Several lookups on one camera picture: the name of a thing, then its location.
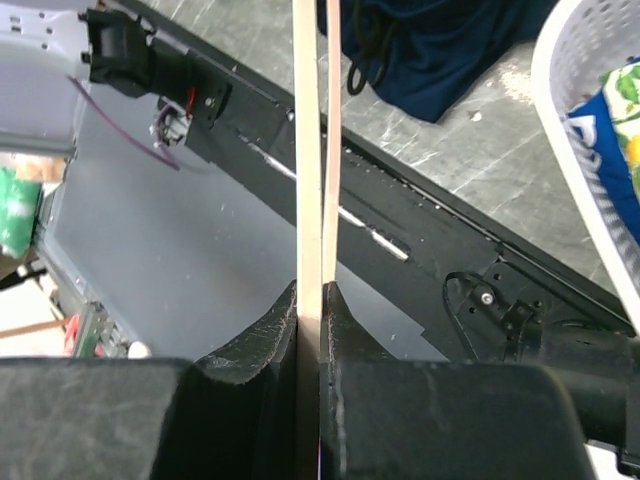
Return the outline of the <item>lemon print garment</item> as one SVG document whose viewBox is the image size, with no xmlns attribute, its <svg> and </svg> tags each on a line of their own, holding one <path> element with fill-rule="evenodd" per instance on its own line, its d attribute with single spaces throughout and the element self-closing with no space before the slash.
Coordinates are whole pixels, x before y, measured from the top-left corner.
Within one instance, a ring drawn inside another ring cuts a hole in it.
<svg viewBox="0 0 640 480">
<path fill-rule="evenodd" d="M 606 158 L 639 197 L 639 58 L 601 76 Z"/>
</svg>

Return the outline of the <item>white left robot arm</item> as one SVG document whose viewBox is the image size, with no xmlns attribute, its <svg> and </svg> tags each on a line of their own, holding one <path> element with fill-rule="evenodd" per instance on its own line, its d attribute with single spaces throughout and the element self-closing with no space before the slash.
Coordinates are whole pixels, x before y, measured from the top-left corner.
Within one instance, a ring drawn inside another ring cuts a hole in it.
<svg viewBox="0 0 640 480">
<path fill-rule="evenodd" d="M 85 106 L 92 47 L 86 1 L 1 4 L 1 151 L 69 155 Z"/>
</svg>

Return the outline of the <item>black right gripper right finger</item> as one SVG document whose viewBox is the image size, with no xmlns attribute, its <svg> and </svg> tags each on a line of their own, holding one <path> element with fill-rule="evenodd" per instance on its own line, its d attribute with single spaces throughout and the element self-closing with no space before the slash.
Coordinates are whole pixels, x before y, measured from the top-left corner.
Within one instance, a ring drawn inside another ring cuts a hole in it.
<svg viewBox="0 0 640 480">
<path fill-rule="evenodd" d="M 324 286 L 320 362 L 387 360 L 392 355 L 355 319 L 336 282 Z"/>
</svg>

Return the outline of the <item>beige hanger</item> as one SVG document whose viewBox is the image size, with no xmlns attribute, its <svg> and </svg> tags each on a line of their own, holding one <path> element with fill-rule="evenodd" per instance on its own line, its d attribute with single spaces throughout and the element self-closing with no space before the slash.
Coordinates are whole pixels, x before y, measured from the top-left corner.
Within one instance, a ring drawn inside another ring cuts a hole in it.
<svg viewBox="0 0 640 480">
<path fill-rule="evenodd" d="M 316 3 L 292 3 L 296 161 L 297 380 L 295 477 L 318 476 L 323 314 L 322 162 Z"/>
</svg>

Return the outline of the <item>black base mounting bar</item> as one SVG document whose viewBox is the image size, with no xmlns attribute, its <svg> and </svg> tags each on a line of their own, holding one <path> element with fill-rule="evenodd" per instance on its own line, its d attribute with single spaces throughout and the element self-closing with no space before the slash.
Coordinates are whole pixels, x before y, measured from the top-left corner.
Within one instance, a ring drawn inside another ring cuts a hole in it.
<svg viewBox="0 0 640 480">
<path fill-rule="evenodd" d="M 224 85 L 219 114 L 199 112 L 187 149 L 221 168 L 286 228 L 295 223 L 292 96 L 151 7 L 133 13 L 184 43 L 205 84 Z M 618 301 L 518 235 L 359 136 L 343 135 L 338 260 L 421 327 L 430 356 L 482 359 L 525 333 L 571 345 L 634 331 Z"/>
</svg>

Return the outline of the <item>navy blue shorts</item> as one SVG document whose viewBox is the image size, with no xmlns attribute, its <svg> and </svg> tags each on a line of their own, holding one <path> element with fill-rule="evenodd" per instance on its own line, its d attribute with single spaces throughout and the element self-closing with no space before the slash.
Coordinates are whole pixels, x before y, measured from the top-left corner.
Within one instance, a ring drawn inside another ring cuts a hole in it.
<svg viewBox="0 0 640 480">
<path fill-rule="evenodd" d="M 438 122 L 514 46 L 537 38 L 551 0 L 343 1 L 346 89 Z"/>
</svg>

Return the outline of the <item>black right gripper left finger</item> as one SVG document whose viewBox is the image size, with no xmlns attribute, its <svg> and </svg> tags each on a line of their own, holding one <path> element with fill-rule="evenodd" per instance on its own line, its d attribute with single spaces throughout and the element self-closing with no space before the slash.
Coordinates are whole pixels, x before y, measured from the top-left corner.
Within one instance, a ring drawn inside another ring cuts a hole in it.
<svg viewBox="0 0 640 480">
<path fill-rule="evenodd" d="M 228 384 L 256 379 L 295 343 L 296 301 L 296 281 L 292 281 L 264 315 L 196 365 L 212 379 Z"/>
</svg>

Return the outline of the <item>white plastic laundry basket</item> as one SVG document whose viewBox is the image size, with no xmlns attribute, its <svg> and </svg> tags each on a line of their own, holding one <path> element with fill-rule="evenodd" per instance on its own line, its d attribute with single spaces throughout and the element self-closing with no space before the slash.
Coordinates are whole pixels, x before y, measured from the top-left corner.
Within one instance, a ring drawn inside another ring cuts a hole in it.
<svg viewBox="0 0 640 480">
<path fill-rule="evenodd" d="M 568 114 L 600 77 L 639 52 L 636 1 L 559 1 L 535 43 L 532 98 L 565 182 L 633 327 L 639 325 L 639 245 L 588 158 Z"/>
</svg>

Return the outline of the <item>blue garment in basket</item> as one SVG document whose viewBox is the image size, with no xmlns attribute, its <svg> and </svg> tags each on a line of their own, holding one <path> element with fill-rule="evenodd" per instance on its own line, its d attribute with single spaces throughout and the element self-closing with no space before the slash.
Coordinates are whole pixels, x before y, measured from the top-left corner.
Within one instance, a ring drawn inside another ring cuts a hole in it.
<svg viewBox="0 0 640 480">
<path fill-rule="evenodd" d="M 618 215 L 639 241 L 639 202 L 602 91 L 571 111 L 567 121 L 587 147 L 587 163 L 597 173 Z"/>
</svg>

